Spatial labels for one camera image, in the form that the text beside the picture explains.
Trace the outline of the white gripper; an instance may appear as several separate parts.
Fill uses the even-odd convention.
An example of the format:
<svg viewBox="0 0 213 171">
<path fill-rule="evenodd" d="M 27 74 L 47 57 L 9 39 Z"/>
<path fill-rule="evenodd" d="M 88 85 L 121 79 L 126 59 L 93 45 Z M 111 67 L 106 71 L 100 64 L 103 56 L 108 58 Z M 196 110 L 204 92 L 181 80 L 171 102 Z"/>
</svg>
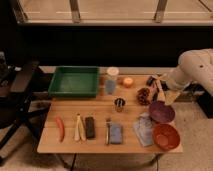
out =
<svg viewBox="0 0 213 171">
<path fill-rule="evenodd" d="M 157 100 L 165 102 L 166 105 L 171 105 L 180 96 L 180 90 L 168 90 L 166 96 L 162 89 L 162 85 L 159 79 L 156 80 L 156 85 L 159 90 Z"/>
</svg>

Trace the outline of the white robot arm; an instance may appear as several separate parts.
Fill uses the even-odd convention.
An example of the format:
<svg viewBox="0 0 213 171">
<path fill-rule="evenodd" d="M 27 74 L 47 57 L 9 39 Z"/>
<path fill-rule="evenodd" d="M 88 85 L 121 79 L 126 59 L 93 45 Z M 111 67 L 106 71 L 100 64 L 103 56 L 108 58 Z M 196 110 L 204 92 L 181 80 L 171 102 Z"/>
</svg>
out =
<svg viewBox="0 0 213 171">
<path fill-rule="evenodd" d="M 157 99 L 171 105 L 194 81 L 213 96 L 213 49 L 189 50 L 182 53 L 178 65 L 157 78 Z"/>
</svg>

